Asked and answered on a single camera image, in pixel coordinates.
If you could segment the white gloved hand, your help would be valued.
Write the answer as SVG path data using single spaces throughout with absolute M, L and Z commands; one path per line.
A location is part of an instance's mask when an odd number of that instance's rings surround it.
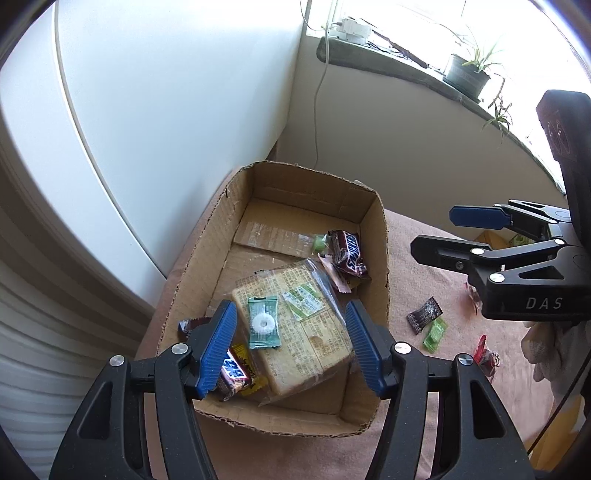
M 534 366 L 535 382 L 547 380 L 556 401 L 562 400 L 590 352 L 590 322 L 527 322 L 521 340 L 524 357 Z

